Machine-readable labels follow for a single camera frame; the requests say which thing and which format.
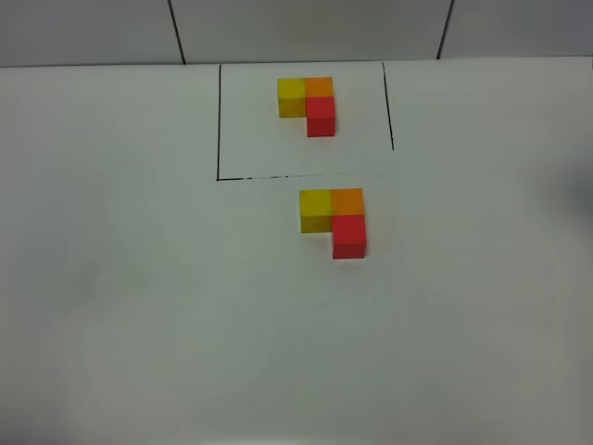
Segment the yellow template block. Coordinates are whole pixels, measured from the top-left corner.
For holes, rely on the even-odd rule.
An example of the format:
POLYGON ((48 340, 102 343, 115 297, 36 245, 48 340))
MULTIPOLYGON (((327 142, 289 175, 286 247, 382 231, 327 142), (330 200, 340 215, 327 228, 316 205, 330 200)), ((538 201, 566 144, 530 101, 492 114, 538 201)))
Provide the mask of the yellow template block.
POLYGON ((281 119, 306 116, 306 82, 304 78, 280 78, 277 81, 278 113, 281 119))

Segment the red template block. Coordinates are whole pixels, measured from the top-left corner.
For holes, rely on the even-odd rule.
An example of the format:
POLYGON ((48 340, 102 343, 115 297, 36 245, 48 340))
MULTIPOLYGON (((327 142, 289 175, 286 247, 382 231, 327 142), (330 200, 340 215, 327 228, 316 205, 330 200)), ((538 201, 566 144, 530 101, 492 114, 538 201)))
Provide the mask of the red template block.
POLYGON ((336 112, 333 96, 306 99, 307 137, 333 137, 336 130, 336 112))

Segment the orange template block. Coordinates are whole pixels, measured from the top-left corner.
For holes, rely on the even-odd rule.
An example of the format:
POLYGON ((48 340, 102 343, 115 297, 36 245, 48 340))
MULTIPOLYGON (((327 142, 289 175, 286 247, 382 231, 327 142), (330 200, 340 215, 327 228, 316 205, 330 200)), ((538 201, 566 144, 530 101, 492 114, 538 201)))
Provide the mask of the orange template block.
POLYGON ((305 79, 306 97, 333 97, 334 83, 332 77, 308 77, 305 79))

